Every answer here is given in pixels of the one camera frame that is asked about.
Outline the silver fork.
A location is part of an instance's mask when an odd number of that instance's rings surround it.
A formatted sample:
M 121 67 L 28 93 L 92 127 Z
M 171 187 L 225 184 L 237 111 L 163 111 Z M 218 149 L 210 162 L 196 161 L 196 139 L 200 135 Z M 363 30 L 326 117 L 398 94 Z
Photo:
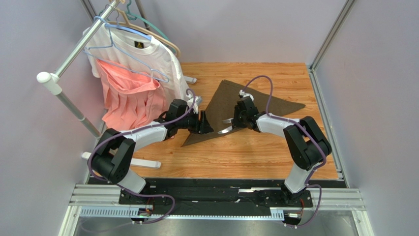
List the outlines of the silver fork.
M 228 123 L 232 123 L 232 121 L 233 121 L 233 118 L 229 118 L 229 119 L 224 119 L 222 122 L 224 124 L 228 124 Z

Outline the silver table knife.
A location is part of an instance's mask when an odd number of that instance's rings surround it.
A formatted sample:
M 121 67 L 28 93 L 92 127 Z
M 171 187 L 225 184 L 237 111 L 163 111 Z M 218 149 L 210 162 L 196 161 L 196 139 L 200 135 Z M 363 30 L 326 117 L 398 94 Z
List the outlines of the silver table knife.
M 217 133 L 218 134 L 226 134 L 226 133 L 231 132 L 232 130 L 233 130 L 233 127 L 232 126 L 229 126 L 229 127 L 225 128 L 225 129 L 222 129 L 221 131 L 218 131 Z

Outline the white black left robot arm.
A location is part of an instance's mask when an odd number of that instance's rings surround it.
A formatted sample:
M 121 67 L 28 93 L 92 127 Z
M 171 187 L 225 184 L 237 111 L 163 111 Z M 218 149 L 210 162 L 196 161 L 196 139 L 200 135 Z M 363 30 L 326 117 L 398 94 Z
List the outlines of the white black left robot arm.
M 180 129 L 199 135 L 214 132 L 206 112 L 196 112 L 193 106 L 193 103 L 174 99 L 167 111 L 145 126 L 128 131 L 107 129 L 88 157 L 89 172 L 132 196 L 151 198 L 149 183 L 130 169 L 133 154 L 141 148 L 170 139 Z

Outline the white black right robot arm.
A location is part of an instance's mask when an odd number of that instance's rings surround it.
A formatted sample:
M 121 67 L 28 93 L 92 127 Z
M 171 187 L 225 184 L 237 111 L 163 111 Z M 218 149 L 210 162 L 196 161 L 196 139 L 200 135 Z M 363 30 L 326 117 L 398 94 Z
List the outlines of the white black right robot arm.
M 299 201 L 315 170 L 325 164 L 332 152 L 329 141 L 313 117 L 289 119 L 259 112 L 250 96 L 239 97 L 234 107 L 232 128 L 248 128 L 286 140 L 294 162 L 288 177 L 280 185 L 280 198 L 286 205 Z

